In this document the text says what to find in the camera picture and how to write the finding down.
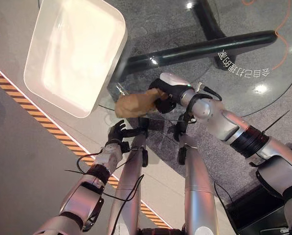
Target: robotic hand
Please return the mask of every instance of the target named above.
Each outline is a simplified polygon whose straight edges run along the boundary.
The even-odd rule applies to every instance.
[[[270,193],[285,200],[285,217],[292,231],[292,151],[234,113],[225,110],[221,98],[214,100],[207,94],[199,93],[201,84],[198,92],[195,92],[182,78],[171,73],[162,73],[160,79],[155,80],[150,88],[158,88],[169,95],[167,100],[155,101],[161,113],[170,112],[176,104],[182,105],[188,115],[194,115],[197,121],[207,125],[211,134],[242,154],[251,166],[257,167],[256,176],[260,183]],[[209,88],[204,90],[217,95],[212,90],[209,92]],[[186,131],[186,123],[178,125],[179,136],[182,136]],[[179,156],[179,161],[183,162],[184,159]]]
[[[130,151],[128,142],[123,142],[123,138],[144,134],[145,131],[143,128],[126,130],[123,120],[114,125],[94,164],[66,195],[59,215],[48,220],[34,234],[80,235],[87,232],[103,206],[101,195],[105,184],[122,160],[122,154]]]

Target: hazard stripe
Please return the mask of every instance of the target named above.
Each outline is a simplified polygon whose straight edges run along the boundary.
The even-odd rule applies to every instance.
[[[67,136],[63,131],[60,130],[51,120],[49,120],[39,109],[32,104],[28,99],[26,99],[21,92],[19,92],[7,79],[5,79],[0,74],[0,88],[5,90],[14,101],[16,101],[22,108],[24,108],[32,117],[35,118],[45,129],[48,130],[55,138],[60,140],[68,149],[70,149],[75,155],[83,156],[87,153],[75,143],[69,136]],[[82,159],[88,165],[92,165],[94,159],[91,157],[84,157]],[[118,180],[111,176],[108,183],[114,188],[118,186]],[[140,210],[144,213],[150,220],[152,220],[159,228],[171,228],[166,224],[161,218],[154,214],[150,208],[148,208],[144,203],[140,203]]]

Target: white tray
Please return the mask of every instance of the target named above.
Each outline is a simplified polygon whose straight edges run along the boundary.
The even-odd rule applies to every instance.
[[[32,93],[85,118],[98,105],[126,40],[122,14],[102,0],[43,0],[24,82]]]

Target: orange cable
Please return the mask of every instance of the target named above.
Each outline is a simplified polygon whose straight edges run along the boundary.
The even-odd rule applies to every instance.
[[[255,0],[252,0],[250,2],[246,2],[245,0],[242,0],[243,4],[246,5],[246,6],[250,6],[251,4],[254,3]]]
[[[252,1],[250,1],[250,2],[246,2],[245,0],[242,0],[242,3],[243,3],[244,5],[246,5],[246,6],[249,6],[249,5],[253,4],[254,1],[255,1],[255,0],[252,0]],[[288,43],[287,43],[287,41],[285,40],[285,38],[283,38],[281,35],[279,35],[278,30],[279,30],[281,27],[283,27],[283,25],[286,23],[286,21],[287,21],[287,19],[288,19],[288,17],[289,17],[289,14],[290,14],[290,9],[291,9],[291,0],[288,0],[288,8],[287,8],[286,16],[284,17],[284,19],[283,19],[283,21],[281,22],[281,24],[280,24],[280,25],[276,28],[276,30],[275,30],[275,35],[276,35],[280,40],[282,40],[283,43],[285,44],[285,46],[286,46],[286,51],[285,51],[285,55],[284,55],[283,59],[281,60],[281,62],[279,62],[278,65],[276,65],[274,68],[272,68],[272,70],[274,70],[274,69],[278,68],[279,66],[281,66],[281,65],[284,63],[284,61],[286,60],[286,58],[287,58],[287,54],[288,54]]]

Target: gray floor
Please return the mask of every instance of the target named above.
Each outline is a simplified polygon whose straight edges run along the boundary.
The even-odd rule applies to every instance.
[[[129,43],[133,48],[129,54],[138,55],[205,40],[202,29],[196,23],[192,13],[184,11],[185,1],[110,0],[108,2],[120,9],[125,17],[131,37]],[[266,10],[265,4],[268,2],[256,1],[256,3],[262,4],[264,7],[246,11],[246,8],[237,4],[235,0],[210,1],[216,19],[220,20],[221,28],[228,36],[274,29],[278,25],[275,22],[282,21],[283,14],[275,14],[272,10]],[[281,1],[273,7],[281,13],[286,10],[286,4]],[[9,11],[9,15],[16,16],[13,9],[9,9]],[[35,19],[37,8],[35,11],[33,14],[31,11],[27,11],[26,17]],[[258,17],[261,15],[264,15],[264,19],[268,20],[265,21]],[[21,22],[5,22],[5,19],[7,17],[4,15],[0,16],[0,25],[14,25],[8,33],[16,35],[16,31],[19,30],[18,24]],[[292,46],[292,17],[286,25],[285,32]],[[23,34],[25,33],[27,34],[27,44],[31,32],[23,30]],[[9,44],[10,37],[1,37],[1,40],[5,40],[3,42],[6,46]],[[5,67],[12,67],[14,71],[7,75],[19,75],[17,79],[22,80],[23,68],[21,66],[23,65],[18,66],[17,60],[14,58],[24,58],[26,54],[23,54],[20,46],[5,50],[8,50],[11,58],[10,61],[3,58]],[[278,41],[272,47],[241,55],[238,63],[241,67],[246,64],[252,68],[256,68],[253,66],[270,67],[282,59],[283,53],[284,45]],[[194,82],[197,82],[197,78],[199,78],[224,96],[224,103],[228,108],[241,115],[246,115],[263,108],[267,103],[271,103],[291,84],[292,52],[283,66],[268,79],[271,87],[276,89],[275,92],[268,93],[258,99],[244,98],[243,96],[244,90],[242,88],[253,85],[250,80],[240,82],[231,74],[216,70],[209,59],[130,75],[123,85],[132,91],[134,88],[136,88],[135,91],[145,90],[161,71],[171,71],[186,79],[192,79],[191,81]],[[235,88],[235,95],[228,96],[227,94],[232,93],[231,88]],[[246,117],[246,120],[263,130],[287,110],[290,112],[267,134],[273,135],[284,143],[292,143],[292,86],[278,101]],[[183,167],[176,163],[178,147],[172,139],[171,133],[168,133],[169,126],[171,126],[169,122],[152,122],[152,128],[156,130],[150,132],[148,145],[174,170],[184,175]],[[202,126],[191,125],[188,132],[196,138],[211,176],[225,187],[234,199],[258,184],[254,177],[254,169],[246,164],[244,158],[210,136]],[[29,234],[43,221],[57,213],[64,194],[79,178],[77,175],[63,171],[66,168],[75,168],[73,158],[73,154],[66,147],[0,90],[0,234],[10,234],[11,232],[13,234]],[[104,207],[104,210],[106,211],[103,211],[99,218],[101,221],[108,216],[110,208]],[[11,228],[5,225],[8,219],[12,221],[12,224],[18,225],[16,230],[15,227]],[[142,221],[142,226],[154,227],[149,220],[143,219]],[[99,229],[104,230],[105,228],[102,228],[101,223],[98,222],[95,229],[99,231]]]
[[[0,235],[28,235],[56,216],[79,180],[76,157],[27,111],[0,89]],[[114,194],[107,186],[106,192]],[[112,199],[88,234],[106,234]],[[140,214],[142,228],[155,224]]]

